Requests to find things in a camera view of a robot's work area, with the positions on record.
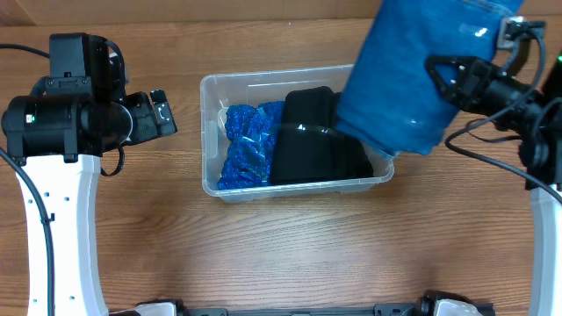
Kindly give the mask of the blue green sequin cloth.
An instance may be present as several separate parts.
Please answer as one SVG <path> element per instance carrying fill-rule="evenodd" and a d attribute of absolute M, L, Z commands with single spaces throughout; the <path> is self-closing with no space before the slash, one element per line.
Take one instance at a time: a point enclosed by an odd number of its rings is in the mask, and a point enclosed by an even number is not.
<path fill-rule="evenodd" d="M 270 185 L 277 131 L 284 101 L 230 106 L 225 124 L 230 140 L 227 158 L 218 180 L 220 190 L 247 189 Z"/>

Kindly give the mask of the blue denim cloth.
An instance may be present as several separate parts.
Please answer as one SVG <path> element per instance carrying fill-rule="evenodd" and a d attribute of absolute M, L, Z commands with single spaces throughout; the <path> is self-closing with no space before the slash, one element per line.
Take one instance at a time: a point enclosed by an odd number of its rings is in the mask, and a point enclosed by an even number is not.
<path fill-rule="evenodd" d="M 491 61 L 504 18 L 522 0 L 387 0 L 365 38 L 337 107 L 338 131 L 386 155 L 430 154 L 458 110 L 424 62 L 430 55 Z"/>

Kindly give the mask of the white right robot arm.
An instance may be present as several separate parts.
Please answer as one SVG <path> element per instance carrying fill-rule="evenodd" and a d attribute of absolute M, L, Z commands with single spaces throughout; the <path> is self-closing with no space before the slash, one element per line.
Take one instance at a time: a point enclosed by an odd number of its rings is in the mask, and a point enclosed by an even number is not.
<path fill-rule="evenodd" d="M 555 61 L 541 90 L 505 75 L 478 57 L 430 56 L 425 69 L 441 96 L 459 110 L 478 114 L 448 136 L 445 146 L 514 173 L 526 181 L 534 221 L 534 262 L 529 313 L 561 313 L 561 62 Z M 453 145 L 453 139 L 488 122 L 515 132 L 518 169 Z"/>

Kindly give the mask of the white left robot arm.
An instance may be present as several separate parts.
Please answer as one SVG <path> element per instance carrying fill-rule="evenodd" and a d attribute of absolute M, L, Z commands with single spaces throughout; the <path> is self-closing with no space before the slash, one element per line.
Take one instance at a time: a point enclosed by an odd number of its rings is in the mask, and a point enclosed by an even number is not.
<path fill-rule="evenodd" d="M 101 158 L 177 131 L 164 91 L 110 103 L 87 93 L 15 97 L 2 128 L 25 203 L 28 314 L 109 314 L 97 264 Z"/>

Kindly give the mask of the black banded cloth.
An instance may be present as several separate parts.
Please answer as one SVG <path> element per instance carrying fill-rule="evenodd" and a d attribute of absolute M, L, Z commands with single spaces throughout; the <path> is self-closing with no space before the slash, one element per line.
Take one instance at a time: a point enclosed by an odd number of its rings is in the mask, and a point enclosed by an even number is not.
<path fill-rule="evenodd" d="M 335 130 L 339 98 L 327 86 L 286 96 L 271 164 L 273 185 L 373 176 L 362 143 Z"/>

